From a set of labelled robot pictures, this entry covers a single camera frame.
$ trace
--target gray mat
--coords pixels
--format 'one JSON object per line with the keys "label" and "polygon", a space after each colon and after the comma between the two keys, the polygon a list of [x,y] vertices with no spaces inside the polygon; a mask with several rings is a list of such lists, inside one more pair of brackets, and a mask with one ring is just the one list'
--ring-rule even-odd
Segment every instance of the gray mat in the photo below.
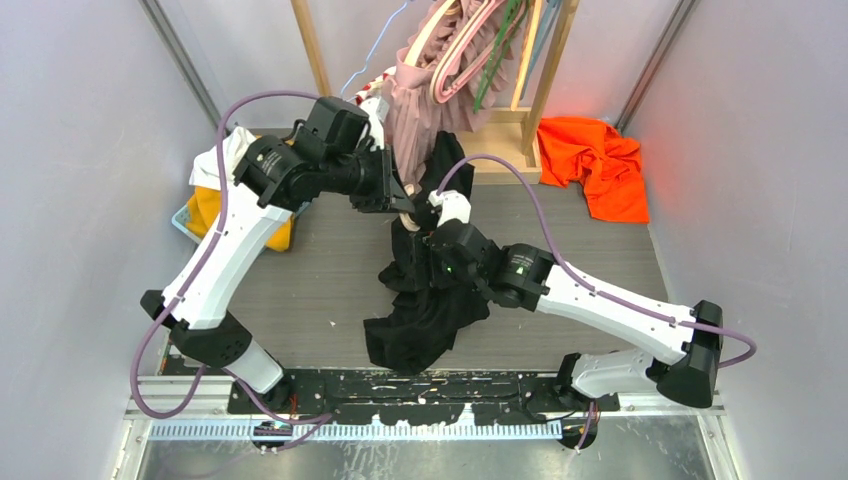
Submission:
{"label": "gray mat", "polygon": [[[534,187],[565,258],[605,281],[666,299],[644,225],[588,215],[579,186]],[[498,245],[547,249],[521,186],[475,186],[472,222]],[[323,195],[298,220],[293,247],[262,253],[230,304],[260,344],[285,366],[369,367],[362,320],[385,316],[394,293],[377,274],[391,260],[392,215],[352,211],[347,198]],[[434,368],[556,370],[575,351],[605,353],[628,345],[572,320],[491,306],[465,328]]]}

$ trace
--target black garment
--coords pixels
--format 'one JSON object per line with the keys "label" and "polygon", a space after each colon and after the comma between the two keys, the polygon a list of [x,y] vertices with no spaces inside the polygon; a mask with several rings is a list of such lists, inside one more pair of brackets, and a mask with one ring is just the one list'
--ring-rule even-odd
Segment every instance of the black garment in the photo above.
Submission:
{"label": "black garment", "polygon": [[[421,192],[413,199],[415,221],[422,228],[409,232],[396,219],[392,223],[395,260],[379,279],[398,292],[394,311],[386,318],[364,321],[365,343],[371,362],[402,375],[414,375],[453,348],[456,332],[489,316],[487,301],[469,285],[457,282],[431,254],[428,237],[438,217],[429,211],[427,195],[438,188],[445,174],[465,154],[452,133],[439,132],[426,162]],[[474,167],[463,166],[448,183],[469,199]]]}

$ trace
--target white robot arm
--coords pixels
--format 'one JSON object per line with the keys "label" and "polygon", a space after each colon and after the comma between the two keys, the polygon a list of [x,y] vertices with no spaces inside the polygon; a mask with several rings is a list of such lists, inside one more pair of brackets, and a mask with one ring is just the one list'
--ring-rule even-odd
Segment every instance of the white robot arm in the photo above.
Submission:
{"label": "white robot arm", "polygon": [[[385,104],[375,98],[364,107],[367,111],[323,97],[305,121],[296,123],[292,145],[270,135],[253,142],[236,166],[235,187],[227,191],[229,218],[216,248],[208,253],[212,235],[207,235],[168,287],[149,290],[141,300],[155,319],[178,299],[163,323],[174,345],[205,365],[229,370],[263,394],[272,409],[288,400],[285,371],[227,311],[268,239],[292,212],[321,192],[348,195],[352,206],[364,213],[414,211],[391,149],[383,146]],[[178,298],[178,290],[201,261],[204,267]]]}
{"label": "white robot arm", "polygon": [[429,201],[440,210],[431,248],[485,298],[506,308],[571,318],[636,347],[606,355],[566,355],[557,378],[563,396],[585,407],[619,392],[659,391],[684,405],[712,405],[721,338],[680,323],[721,327],[718,305],[702,301],[692,308],[659,302],[593,278],[567,262],[566,271],[549,252],[530,245],[499,248],[468,224],[471,207],[465,197],[433,192]]}

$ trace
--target orange cloth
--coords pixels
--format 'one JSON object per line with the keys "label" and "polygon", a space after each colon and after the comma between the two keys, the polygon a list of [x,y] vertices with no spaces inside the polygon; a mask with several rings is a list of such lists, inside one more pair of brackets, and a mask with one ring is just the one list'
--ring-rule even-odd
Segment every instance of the orange cloth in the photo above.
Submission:
{"label": "orange cloth", "polygon": [[567,187],[577,180],[592,218],[648,223],[639,142],[622,138],[600,120],[543,118],[537,133],[542,160],[540,183]]}
{"label": "orange cloth", "polygon": [[[211,188],[194,187],[194,195],[188,199],[186,206],[191,217],[191,220],[186,223],[186,228],[191,233],[203,238],[221,211],[221,192]],[[294,225],[294,215],[271,235],[265,246],[278,252],[288,250],[291,243],[292,225]]]}

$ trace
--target pink dress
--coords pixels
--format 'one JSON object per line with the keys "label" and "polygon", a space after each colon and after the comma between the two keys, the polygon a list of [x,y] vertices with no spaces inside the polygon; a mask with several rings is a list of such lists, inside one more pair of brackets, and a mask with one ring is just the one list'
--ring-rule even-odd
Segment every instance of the pink dress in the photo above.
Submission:
{"label": "pink dress", "polygon": [[[445,1],[433,3],[427,17],[418,26],[419,32]],[[505,0],[490,1],[496,5],[487,6],[484,0],[460,0],[462,11],[441,19],[415,66],[403,62],[409,51],[408,46],[397,52],[397,71],[393,76],[386,78],[383,97],[390,105],[385,125],[386,137],[394,148],[398,172],[404,184],[417,187],[424,174],[424,161],[432,151],[436,134],[440,130],[476,131],[489,118],[486,110],[473,113],[474,96],[482,81],[482,66],[485,61],[479,62],[477,73],[444,103],[436,103],[430,98],[430,82],[433,80],[436,66],[444,57],[452,40],[480,8],[491,8],[492,13],[471,37],[458,64],[447,72],[446,85],[450,85],[452,79],[456,78],[458,73],[464,72],[481,53],[488,57],[487,47],[494,42],[506,10]],[[418,34],[410,37],[409,45],[412,45],[416,38]],[[509,51],[506,58],[512,58]],[[502,63],[483,99],[483,107],[491,107],[495,102],[495,94],[502,91],[507,84]]]}

